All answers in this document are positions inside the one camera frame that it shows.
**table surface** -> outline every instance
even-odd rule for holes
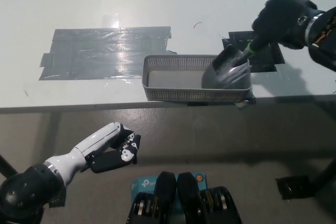
[[[118,14],[120,27],[171,26],[167,50],[218,54],[229,31],[251,30],[266,0],[1,0],[0,111],[122,109],[176,104],[147,101],[141,79],[38,81],[55,29],[102,28]],[[328,10],[332,0],[312,0]],[[281,48],[286,64],[254,73],[258,102],[334,100],[336,73],[314,63],[307,49]]]

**black stand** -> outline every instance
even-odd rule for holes
[[[311,182],[314,191],[319,191],[336,177],[336,158]]]
[[[327,183],[336,177],[336,158],[313,180],[308,176],[276,179],[282,199],[303,199],[314,197]]]
[[[17,174],[17,171],[0,155],[0,173],[5,176],[5,178],[10,178]]]

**robotic arm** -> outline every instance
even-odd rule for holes
[[[257,37],[234,66],[276,42],[290,49],[308,47],[313,61],[336,71],[336,7],[325,12],[310,0],[269,0],[252,28]]]
[[[0,187],[0,223],[39,223],[43,205],[64,206],[66,186],[77,172],[94,173],[137,163],[140,135],[120,123],[110,123],[93,133],[69,153],[33,165]],[[111,147],[116,151],[106,150]]]

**blue box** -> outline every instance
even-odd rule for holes
[[[192,173],[195,177],[195,179],[198,182],[198,188],[200,190],[207,189],[206,184],[206,177],[205,173]],[[134,201],[134,198],[138,193],[150,193],[152,194],[154,192],[155,183],[158,175],[153,176],[144,176],[137,178],[133,184],[132,184],[132,191],[131,191],[131,200]],[[183,214],[183,209],[180,203],[179,196],[177,194],[175,195],[175,201],[172,209],[172,214]]]

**metal wire basket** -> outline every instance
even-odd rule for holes
[[[143,66],[142,85],[148,100],[170,102],[241,102],[251,87],[202,89],[203,72],[215,55],[149,55]]]

